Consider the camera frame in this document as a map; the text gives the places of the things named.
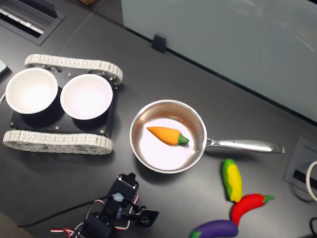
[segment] black desk surface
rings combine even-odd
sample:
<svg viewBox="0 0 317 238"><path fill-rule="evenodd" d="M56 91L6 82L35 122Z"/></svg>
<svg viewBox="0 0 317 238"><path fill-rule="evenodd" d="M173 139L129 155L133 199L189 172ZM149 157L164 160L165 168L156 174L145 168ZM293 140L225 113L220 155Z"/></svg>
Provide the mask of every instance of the black desk surface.
<svg viewBox="0 0 317 238"><path fill-rule="evenodd" d="M224 158L233 158L243 178L244 194L274 194L265 207L245 215L239 238L304 238L317 203L304 203L283 180L300 136L317 143L317 128L263 100L171 55L68 0L55 0L67 17L38 47L0 27L0 58L12 70L0 82L0 94L25 58L44 53L107 60L120 66L120 86L113 129L114 152L108 156L27 153L0 144L0 209L17 223L28 223L107 193L116 176L134 172L140 183L139 204L160 211L152 228L131 227L119 237L188 237L204 222L228 219L219 174ZM258 139L282 143L284 155L207 151L186 172L161 175L134 157L130 123L146 104L159 99L183 101L203 118L209 137ZM0 135L9 130L12 110L0 106ZM300 196L308 195L298 191ZM73 228L86 208L56 217L28 231L36 237L57 237L51 227Z"/></svg>

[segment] saucepan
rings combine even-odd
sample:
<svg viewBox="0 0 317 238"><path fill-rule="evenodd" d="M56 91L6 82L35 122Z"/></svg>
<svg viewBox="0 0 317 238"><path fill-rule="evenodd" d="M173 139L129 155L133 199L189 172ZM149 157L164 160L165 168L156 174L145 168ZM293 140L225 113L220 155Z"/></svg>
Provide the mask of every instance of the saucepan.
<svg viewBox="0 0 317 238"><path fill-rule="evenodd" d="M185 146L170 146L158 140L147 127L164 126L179 130L189 139ZM205 124L185 103L160 100L148 104L135 116L130 143L138 160L151 170L179 173L195 165L208 147L226 147L263 153L284 154L282 145L257 140L214 140L207 138Z"/></svg>

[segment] black wire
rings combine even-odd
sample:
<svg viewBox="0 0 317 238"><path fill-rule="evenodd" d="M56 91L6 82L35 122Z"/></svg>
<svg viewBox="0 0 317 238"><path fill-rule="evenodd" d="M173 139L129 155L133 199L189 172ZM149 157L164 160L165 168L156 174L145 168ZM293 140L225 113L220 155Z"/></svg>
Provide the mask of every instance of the black wire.
<svg viewBox="0 0 317 238"><path fill-rule="evenodd" d="M103 196L103 197L97 198L97 199L99 199L99 200L105 200L105 199L108 199L108 198L111 198L111 197L112 197L112 195L110 195L110 196ZM39 223L42 223L42 222L44 222L44 221L47 221L47 220L53 218L53 217L57 217L57 216L59 216L59 215L61 215L61 214L64 214L64 213L66 213L66 212L70 212L70 211L75 210L75 209L77 209L77 208L80 208L80 207L83 207L83 206L92 204L92 203L93 203L95 200L97 200L97 199L94 199L94 200L91 200L91 201L89 201L89 202L85 202L85 203L79 204L79 205L77 205L77 206L70 207L70 208L68 208L68 209L66 209L66 210L63 210L63 211L58 212L58 213L55 213L55 214L50 215L50 216L48 216L48 217L44 217L44 218L42 218L42 219L40 219L40 220L38 220L38 221L36 221L36 222L33 222L33 223L29 223L29 224L25 224L25 225L18 225L18 227L20 227L20 228L25 228L25 227L35 226L35 225L37 225L37 224L39 224Z"/></svg>
<svg viewBox="0 0 317 238"><path fill-rule="evenodd" d="M311 228L311 231L312 231L312 233L313 233L313 236L314 236L315 238L317 238L317 234L315 233L314 228L313 228L313 221L314 221L314 220L317 220L317 217L311 218L311 220L309 221L309 227Z"/></svg>

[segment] white track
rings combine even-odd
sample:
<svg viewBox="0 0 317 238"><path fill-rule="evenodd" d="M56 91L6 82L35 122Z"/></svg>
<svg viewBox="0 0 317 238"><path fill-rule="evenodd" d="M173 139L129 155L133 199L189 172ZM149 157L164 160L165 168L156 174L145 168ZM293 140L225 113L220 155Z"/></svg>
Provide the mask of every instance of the white track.
<svg viewBox="0 0 317 238"><path fill-rule="evenodd" d="M112 77L115 85L122 83L122 70L109 62L89 59L73 59L57 56L30 55L26 67L42 67L62 71L63 67L87 69L91 73ZM104 155L112 151L112 141L95 134L55 134L24 130L10 130L4 134L3 144L13 149L48 152Z"/></svg>

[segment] green pepper stem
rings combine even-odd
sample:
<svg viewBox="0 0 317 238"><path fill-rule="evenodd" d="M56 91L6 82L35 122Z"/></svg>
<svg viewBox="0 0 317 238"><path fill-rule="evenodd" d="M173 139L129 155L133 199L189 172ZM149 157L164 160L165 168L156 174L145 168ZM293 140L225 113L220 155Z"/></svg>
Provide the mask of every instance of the green pepper stem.
<svg viewBox="0 0 317 238"><path fill-rule="evenodd" d="M263 195L264 200L263 203L267 203L268 201L274 199L274 195Z"/></svg>

